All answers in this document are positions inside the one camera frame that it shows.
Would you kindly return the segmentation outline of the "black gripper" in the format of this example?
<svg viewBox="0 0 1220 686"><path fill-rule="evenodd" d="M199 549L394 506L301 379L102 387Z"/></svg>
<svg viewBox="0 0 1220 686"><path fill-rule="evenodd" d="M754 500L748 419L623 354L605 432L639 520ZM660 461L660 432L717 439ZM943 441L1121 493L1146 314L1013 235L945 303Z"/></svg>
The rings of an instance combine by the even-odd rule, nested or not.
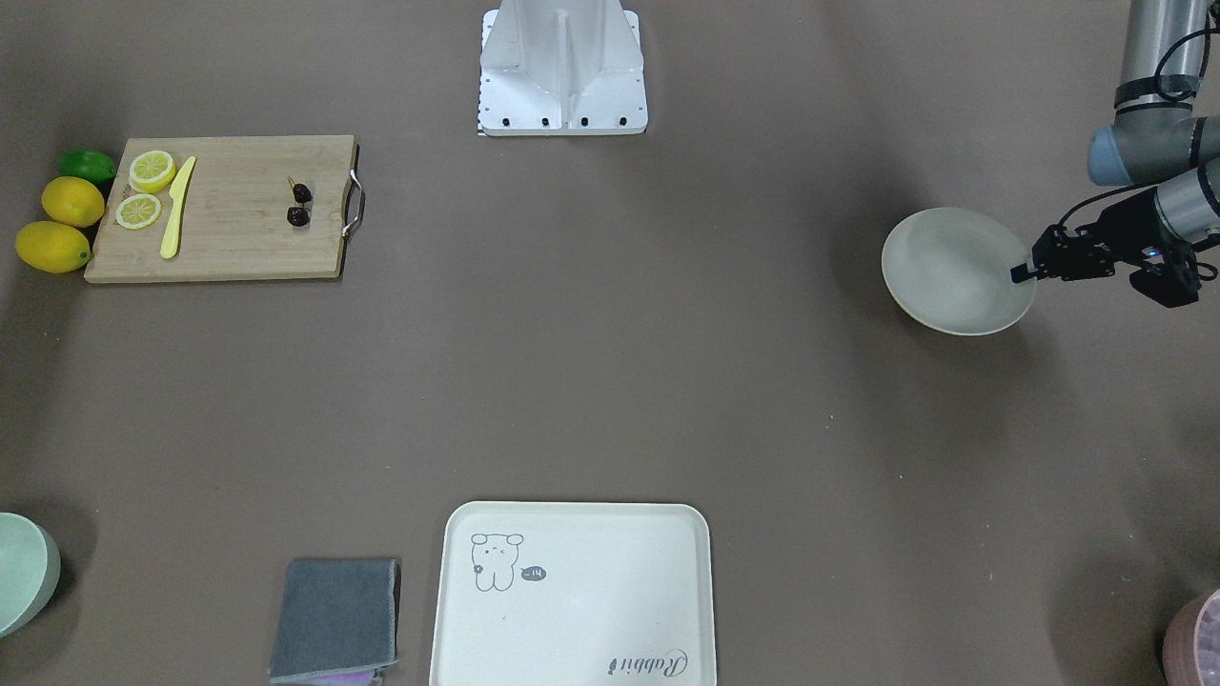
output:
<svg viewBox="0 0 1220 686"><path fill-rule="evenodd" d="M1097 221L1076 234L1057 238L1065 255L1048 261L1032 255L1010 269L1014 284L1060 278L1110 277L1114 265L1128 264L1128 284L1161 308L1186 308L1199 299L1200 273L1196 248L1160 217L1153 195L1135 195L1107 208Z"/></svg>

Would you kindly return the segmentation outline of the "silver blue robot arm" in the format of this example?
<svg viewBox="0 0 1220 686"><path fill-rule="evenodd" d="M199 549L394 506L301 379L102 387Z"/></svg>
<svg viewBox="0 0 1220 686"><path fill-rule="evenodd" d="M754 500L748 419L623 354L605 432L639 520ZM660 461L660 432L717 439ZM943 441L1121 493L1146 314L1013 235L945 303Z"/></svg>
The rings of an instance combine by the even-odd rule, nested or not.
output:
<svg viewBox="0 0 1220 686"><path fill-rule="evenodd" d="M1132 266L1128 283L1163 308L1197 301L1218 278L1198 259L1218 247L1218 117L1198 116L1196 96L1218 55L1215 1L1133 1L1111 125L1089 139L1087 170L1115 197L1093 222L1050 225L1015 284L1110 277Z"/></svg>

